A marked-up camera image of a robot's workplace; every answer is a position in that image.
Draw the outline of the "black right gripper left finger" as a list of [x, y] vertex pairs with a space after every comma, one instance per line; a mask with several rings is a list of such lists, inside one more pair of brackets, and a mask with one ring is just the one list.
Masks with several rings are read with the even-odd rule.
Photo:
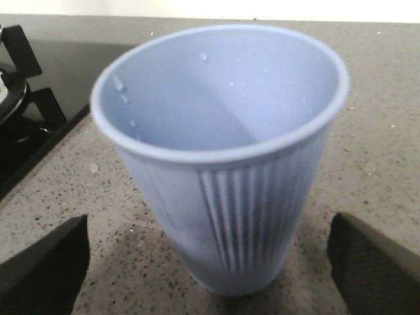
[[87, 215], [1, 263], [2, 314], [71, 314], [90, 261]]

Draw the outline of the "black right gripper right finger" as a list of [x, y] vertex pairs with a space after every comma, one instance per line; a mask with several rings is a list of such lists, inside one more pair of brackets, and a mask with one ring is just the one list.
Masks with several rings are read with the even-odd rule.
[[419, 255], [364, 221], [337, 213], [327, 257], [351, 314], [419, 313]]

